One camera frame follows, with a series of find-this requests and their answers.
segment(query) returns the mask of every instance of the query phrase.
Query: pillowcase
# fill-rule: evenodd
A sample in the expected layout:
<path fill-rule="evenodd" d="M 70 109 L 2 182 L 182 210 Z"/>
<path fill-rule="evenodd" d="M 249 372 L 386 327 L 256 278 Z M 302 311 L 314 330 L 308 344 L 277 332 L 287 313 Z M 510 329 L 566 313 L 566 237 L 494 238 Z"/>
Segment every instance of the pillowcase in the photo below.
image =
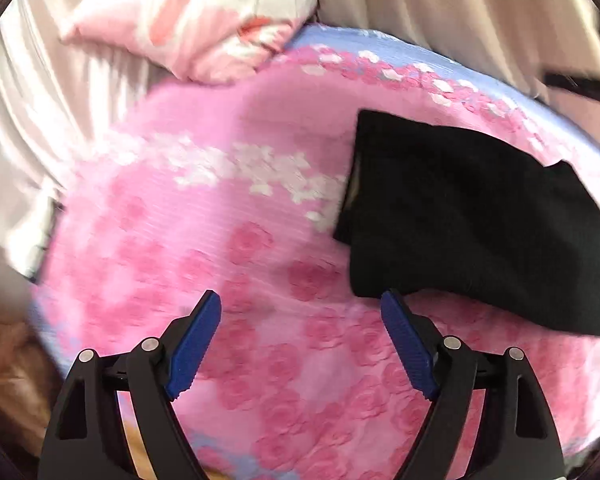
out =
<path fill-rule="evenodd" d="M 317 0 L 82 0 L 61 40 L 123 46 L 179 79 L 252 75 L 312 15 Z"/>

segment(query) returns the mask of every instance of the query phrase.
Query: pink bedsheet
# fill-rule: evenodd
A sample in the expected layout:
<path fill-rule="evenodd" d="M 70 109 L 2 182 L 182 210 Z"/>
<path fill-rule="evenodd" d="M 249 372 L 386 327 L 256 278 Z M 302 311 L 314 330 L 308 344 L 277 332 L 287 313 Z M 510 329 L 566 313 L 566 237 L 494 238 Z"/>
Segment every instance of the pink bedsheet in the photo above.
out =
<path fill-rule="evenodd" d="M 390 479 L 426 413 L 330 234 L 362 107 L 474 128 L 545 164 L 569 157 L 600 190 L 598 168 L 515 103 L 372 53 L 317 45 L 235 86 L 154 89 L 81 165 L 36 299 L 72 359 L 128 351 L 216 290 L 221 325 L 174 408 L 201 462 L 234 478 Z M 524 349 L 567 453 L 600 436 L 600 338 L 451 294 L 408 302 L 474 349 Z"/>

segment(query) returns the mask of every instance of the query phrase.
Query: blue gripper pad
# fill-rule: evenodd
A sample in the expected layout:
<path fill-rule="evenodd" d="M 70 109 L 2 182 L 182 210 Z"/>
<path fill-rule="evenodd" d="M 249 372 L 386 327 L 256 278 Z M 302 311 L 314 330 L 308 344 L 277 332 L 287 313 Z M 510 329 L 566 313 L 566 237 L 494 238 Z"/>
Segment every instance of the blue gripper pad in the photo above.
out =
<path fill-rule="evenodd" d="M 205 296 L 206 299 L 203 296 L 204 301 L 198 303 L 190 314 L 194 319 L 171 354 L 169 382 L 164 389 L 172 401 L 191 387 L 206 349 L 220 323 L 222 311 L 220 296 L 213 291 L 208 291 Z"/>
<path fill-rule="evenodd" d="M 411 386 L 421 391 L 427 399 L 436 399 L 439 387 L 433 377 L 433 357 L 392 293 L 385 292 L 381 296 L 380 313 Z"/>

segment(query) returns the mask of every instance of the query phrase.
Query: folded black garment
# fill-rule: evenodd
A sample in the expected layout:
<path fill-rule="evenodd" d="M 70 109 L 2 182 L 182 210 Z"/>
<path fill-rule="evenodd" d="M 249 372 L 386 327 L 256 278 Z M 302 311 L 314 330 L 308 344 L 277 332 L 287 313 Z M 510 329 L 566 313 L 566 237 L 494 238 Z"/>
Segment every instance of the folded black garment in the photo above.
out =
<path fill-rule="evenodd" d="M 565 161 L 362 110 L 334 238 L 357 296 L 435 288 L 600 335 L 600 210 Z"/>

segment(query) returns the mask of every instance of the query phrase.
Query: metal pin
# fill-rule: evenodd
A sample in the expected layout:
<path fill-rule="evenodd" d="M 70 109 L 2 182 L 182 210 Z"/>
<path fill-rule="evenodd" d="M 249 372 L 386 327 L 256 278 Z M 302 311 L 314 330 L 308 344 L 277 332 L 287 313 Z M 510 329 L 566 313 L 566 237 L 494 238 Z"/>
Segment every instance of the metal pin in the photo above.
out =
<path fill-rule="evenodd" d="M 525 353 L 520 348 L 514 346 L 509 349 L 509 356 L 516 361 L 522 361 L 525 358 Z"/>
<path fill-rule="evenodd" d="M 83 350 L 78 355 L 78 359 L 80 359 L 80 361 L 83 363 L 91 361 L 93 359 L 93 350 L 90 350 L 88 348 L 86 350 Z"/>
<path fill-rule="evenodd" d="M 458 350 L 462 346 L 462 343 L 460 342 L 460 340 L 457 337 L 454 337 L 452 335 L 445 337 L 445 340 L 443 341 L 443 343 L 450 350 Z"/>
<path fill-rule="evenodd" d="M 150 352 L 151 350 L 155 350 L 156 348 L 158 348 L 159 344 L 160 342 L 155 337 L 148 337 L 147 339 L 142 341 L 142 344 L 140 346 L 145 352 Z"/>

